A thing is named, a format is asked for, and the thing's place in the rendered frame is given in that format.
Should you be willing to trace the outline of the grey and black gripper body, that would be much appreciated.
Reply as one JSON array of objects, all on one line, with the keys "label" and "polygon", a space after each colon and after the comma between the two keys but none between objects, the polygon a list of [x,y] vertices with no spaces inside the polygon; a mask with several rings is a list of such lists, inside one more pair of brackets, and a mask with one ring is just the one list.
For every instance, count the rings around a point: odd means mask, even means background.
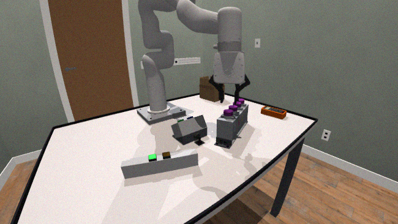
[{"label": "grey and black gripper body", "polygon": [[244,79],[244,53],[241,51],[218,51],[218,53],[215,53],[213,72],[214,82],[223,84],[242,84]]}]

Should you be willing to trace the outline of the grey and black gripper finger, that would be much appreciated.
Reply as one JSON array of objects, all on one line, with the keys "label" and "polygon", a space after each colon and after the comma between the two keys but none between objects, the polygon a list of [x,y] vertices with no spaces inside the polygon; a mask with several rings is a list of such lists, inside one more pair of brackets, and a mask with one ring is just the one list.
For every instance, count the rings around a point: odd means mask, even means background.
[{"label": "grey and black gripper finger", "polygon": [[235,84],[236,90],[235,90],[235,101],[234,104],[236,104],[237,101],[239,101],[239,92],[246,86],[250,84],[250,81],[248,77],[245,74],[245,83],[243,83],[241,86],[239,84]]},{"label": "grey and black gripper finger", "polygon": [[219,100],[220,100],[221,103],[223,103],[223,92],[224,92],[224,90],[222,89],[223,84],[215,83],[214,80],[213,80],[213,75],[210,78],[209,83],[211,83],[218,90],[218,92],[219,92]]}]

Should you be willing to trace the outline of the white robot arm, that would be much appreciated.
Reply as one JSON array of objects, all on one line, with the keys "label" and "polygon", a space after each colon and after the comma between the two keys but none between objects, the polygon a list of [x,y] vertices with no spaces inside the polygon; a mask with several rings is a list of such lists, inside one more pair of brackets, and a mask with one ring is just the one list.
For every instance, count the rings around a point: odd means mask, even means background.
[{"label": "white robot arm", "polygon": [[143,43],[147,49],[161,49],[146,53],[142,64],[146,75],[149,108],[148,113],[161,114],[170,110],[167,105],[165,82],[161,69],[168,69],[175,61],[173,37],[159,29],[154,10],[172,12],[191,31],[218,34],[217,51],[241,51],[242,13],[236,7],[221,8],[218,13],[201,9],[195,0],[138,0]]}]

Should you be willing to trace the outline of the small brown cardboard box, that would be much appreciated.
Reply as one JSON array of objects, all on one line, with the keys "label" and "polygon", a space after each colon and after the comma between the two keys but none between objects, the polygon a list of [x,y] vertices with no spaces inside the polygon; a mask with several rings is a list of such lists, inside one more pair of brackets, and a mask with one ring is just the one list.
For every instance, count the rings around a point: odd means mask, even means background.
[{"label": "small brown cardboard box", "polygon": [[219,101],[219,92],[211,83],[209,83],[209,80],[209,76],[200,77],[200,98],[217,102]]}]

